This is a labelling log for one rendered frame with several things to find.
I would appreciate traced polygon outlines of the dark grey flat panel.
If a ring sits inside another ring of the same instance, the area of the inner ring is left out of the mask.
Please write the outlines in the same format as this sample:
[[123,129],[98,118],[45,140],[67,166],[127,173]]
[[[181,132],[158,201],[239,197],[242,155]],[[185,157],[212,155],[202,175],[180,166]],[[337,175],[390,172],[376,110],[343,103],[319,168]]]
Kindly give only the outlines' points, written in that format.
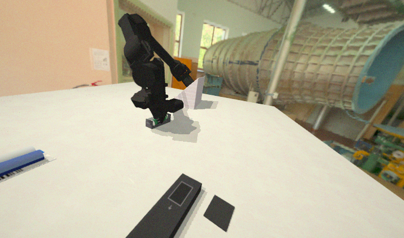
[[226,232],[234,208],[233,205],[214,195],[204,217]]

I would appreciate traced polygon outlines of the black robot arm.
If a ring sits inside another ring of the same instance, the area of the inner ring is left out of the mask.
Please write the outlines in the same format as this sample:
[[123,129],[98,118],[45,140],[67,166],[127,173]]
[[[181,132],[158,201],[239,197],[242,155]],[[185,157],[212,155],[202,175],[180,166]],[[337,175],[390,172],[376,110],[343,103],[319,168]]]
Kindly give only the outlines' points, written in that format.
[[[132,71],[132,78],[142,87],[141,91],[130,98],[135,107],[145,110],[158,101],[158,94],[152,85],[165,81],[164,62],[169,66],[174,78],[182,81],[186,88],[194,82],[189,75],[190,69],[173,59],[152,37],[147,23],[140,15],[126,13],[119,19],[118,25],[122,28],[126,41],[124,55]],[[154,52],[160,58],[150,61],[155,56]],[[148,87],[150,89],[147,89]]]

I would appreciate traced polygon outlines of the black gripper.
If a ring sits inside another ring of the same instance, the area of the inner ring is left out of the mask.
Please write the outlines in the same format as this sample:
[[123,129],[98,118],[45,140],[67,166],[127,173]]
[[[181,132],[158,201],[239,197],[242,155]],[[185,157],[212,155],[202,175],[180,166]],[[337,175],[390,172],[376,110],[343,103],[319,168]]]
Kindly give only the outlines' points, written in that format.
[[166,94],[165,87],[168,86],[168,83],[165,83],[165,81],[156,82],[152,86],[156,90],[159,97],[158,101],[153,106],[149,106],[149,110],[151,111],[154,119],[159,117],[160,123],[163,123],[167,112],[174,113],[184,108],[184,103],[182,100],[175,98],[166,100],[168,95]]

